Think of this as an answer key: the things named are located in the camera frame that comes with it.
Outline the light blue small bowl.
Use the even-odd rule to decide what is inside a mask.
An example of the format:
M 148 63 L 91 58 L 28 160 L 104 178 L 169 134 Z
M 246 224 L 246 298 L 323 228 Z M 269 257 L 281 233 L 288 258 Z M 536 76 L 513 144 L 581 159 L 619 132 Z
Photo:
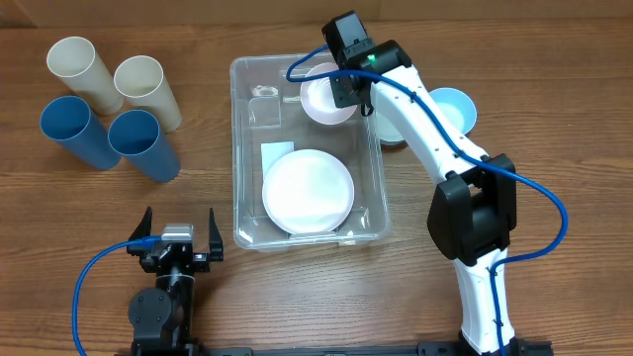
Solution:
M 471 132 L 477 122 L 478 112 L 466 93 L 456 88 L 441 87 L 430 91 L 429 95 L 461 134 L 468 135 Z

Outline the pink small bowl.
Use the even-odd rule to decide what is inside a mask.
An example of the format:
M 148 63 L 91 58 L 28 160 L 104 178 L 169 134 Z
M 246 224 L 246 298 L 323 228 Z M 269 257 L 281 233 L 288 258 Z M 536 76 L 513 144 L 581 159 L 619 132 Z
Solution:
M 319 124 L 327 126 L 341 124 L 347 121 L 356 111 L 356 106 L 342 109 L 335 106 L 328 77 L 303 82 L 300 96 L 305 112 Z

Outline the clear plastic storage bin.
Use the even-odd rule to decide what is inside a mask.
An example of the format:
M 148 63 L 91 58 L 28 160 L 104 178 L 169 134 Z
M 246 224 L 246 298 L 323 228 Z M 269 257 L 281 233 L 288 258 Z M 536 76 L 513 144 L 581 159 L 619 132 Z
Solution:
M 392 227 L 380 141 L 371 118 L 354 113 L 335 126 L 315 122 L 300 102 L 300 78 L 332 60 L 323 51 L 245 56 L 230 67 L 233 238 L 259 252 L 337 243 L 360 245 L 387 236 Z M 292 141 L 294 150 L 317 149 L 338 158 L 350 171 L 355 199 L 336 229 L 290 234 L 268 217 L 262 202 L 262 143 Z

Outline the pink plate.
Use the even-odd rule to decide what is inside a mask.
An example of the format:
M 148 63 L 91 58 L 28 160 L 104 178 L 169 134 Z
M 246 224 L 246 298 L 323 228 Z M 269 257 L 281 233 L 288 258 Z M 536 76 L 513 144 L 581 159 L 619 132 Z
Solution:
M 262 186 L 265 212 L 290 234 L 336 229 L 350 214 L 354 199 L 348 168 L 317 149 L 296 150 L 279 158 Z

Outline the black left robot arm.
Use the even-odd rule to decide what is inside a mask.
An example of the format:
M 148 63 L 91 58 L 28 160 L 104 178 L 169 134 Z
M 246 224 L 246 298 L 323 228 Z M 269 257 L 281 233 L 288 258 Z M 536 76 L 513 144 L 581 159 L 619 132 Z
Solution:
M 194 250 L 194 228 L 169 224 L 159 240 L 150 242 L 152 209 L 146 209 L 129 238 L 127 253 L 138 258 L 155 286 L 138 292 L 130 301 L 128 316 L 134 328 L 133 355 L 208 355 L 192 336 L 195 275 L 208 273 L 213 262 L 224 260 L 224 244 L 209 211 L 209 250 Z

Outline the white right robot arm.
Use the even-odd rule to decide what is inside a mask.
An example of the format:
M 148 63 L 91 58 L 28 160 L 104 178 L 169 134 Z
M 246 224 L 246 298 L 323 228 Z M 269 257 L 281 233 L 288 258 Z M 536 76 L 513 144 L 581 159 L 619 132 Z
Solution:
M 516 227 L 512 161 L 489 156 L 453 128 L 432 100 L 402 47 L 370 39 L 329 40 L 338 71 L 331 76 L 339 107 L 359 104 L 381 114 L 404 137 L 435 186 L 427 227 L 454 263 L 469 355 L 506 355 L 516 345 L 506 306 L 501 261 Z

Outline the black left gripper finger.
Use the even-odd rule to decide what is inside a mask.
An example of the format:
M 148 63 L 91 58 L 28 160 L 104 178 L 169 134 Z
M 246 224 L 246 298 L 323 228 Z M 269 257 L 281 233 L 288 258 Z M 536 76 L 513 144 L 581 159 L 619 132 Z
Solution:
M 209 210 L 209 260 L 223 260 L 224 259 L 224 242 L 220 235 L 214 210 Z
M 151 235 L 151 227 L 152 227 L 152 208 L 147 207 L 144 215 L 137 225 L 134 232 L 131 234 L 129 241 L 142 239 Z

